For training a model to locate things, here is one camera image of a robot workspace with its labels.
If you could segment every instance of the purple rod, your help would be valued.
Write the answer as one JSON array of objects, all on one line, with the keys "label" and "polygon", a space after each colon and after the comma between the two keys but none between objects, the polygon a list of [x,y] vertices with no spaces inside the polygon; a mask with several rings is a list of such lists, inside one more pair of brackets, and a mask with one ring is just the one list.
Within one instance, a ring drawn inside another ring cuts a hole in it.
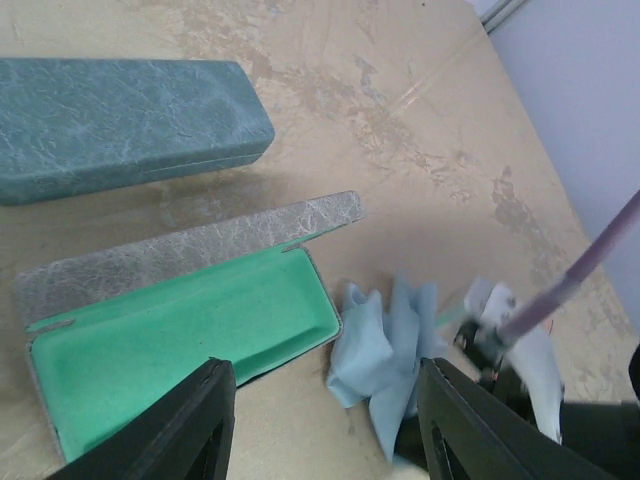
[{"label": "purple rod", "polygon": [[505,345],[513,345],[520,337],[551,315],[580,287],[580,284],[602,263],[613,247],[640,217],[640,190],[620,210],[607,228],[587,248],[555,285],[538,293],[497,333]]}]

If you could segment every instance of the blue-gray block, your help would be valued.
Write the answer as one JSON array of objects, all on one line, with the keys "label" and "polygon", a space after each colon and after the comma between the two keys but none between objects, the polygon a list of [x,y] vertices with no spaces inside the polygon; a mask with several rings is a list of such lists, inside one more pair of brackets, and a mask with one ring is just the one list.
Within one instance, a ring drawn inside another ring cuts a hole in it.
[{"label": "blue-gray block", "polygon": [[248,165],[275,132],[226,61],[0,59],[0,203]]}]

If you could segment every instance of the light blue fabric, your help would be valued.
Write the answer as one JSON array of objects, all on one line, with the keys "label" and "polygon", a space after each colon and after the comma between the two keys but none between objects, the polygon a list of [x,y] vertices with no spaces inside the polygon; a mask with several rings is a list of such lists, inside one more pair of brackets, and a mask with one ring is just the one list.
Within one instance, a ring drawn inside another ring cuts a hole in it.
[{"label": "light blue fabric", "polygon": [[369,415],[389,462],[404,418],[417,413],[415,385],[420,358],[442,357],[446,343],[436,329],[437,288],[413,288],[396,275],[389,312],[380,292],[365,295],[348,284],[344,329],[331,354],[329,390],[344,408],[369,399]]}]

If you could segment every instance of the table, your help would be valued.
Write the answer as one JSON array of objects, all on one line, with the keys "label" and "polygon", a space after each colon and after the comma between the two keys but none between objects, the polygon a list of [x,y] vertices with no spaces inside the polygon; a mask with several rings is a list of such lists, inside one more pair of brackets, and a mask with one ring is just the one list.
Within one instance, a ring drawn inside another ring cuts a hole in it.
[{"label": "table", "polygon": [[[4,0],[0,54],[237,60],[276,128],[250,168],[0,209],[0,474],[61,465],[24,360],[16,272],[342,190],[368,217],[309,244],[338,299],[403,269],[444,299],[478,273],[523,298],[587,245],[498,57],[462,0]],[[555,316],[567,396],[631,398],[637,339],[602,271]],[[230,479],[422,478],[392,471],[364,407],[315,350],[242,388]]]}]

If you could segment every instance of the green tray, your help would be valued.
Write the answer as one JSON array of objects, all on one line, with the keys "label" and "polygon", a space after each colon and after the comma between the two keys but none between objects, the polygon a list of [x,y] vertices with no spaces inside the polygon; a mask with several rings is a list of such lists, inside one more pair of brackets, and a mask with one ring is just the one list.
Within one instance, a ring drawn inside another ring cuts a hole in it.
[{"label": "green tray", "polygon": [[241,385],[335,338],[339,316],[301,246],[321,233],[28,325],[65,459],[109,438],[209,357],[232,361]]}]

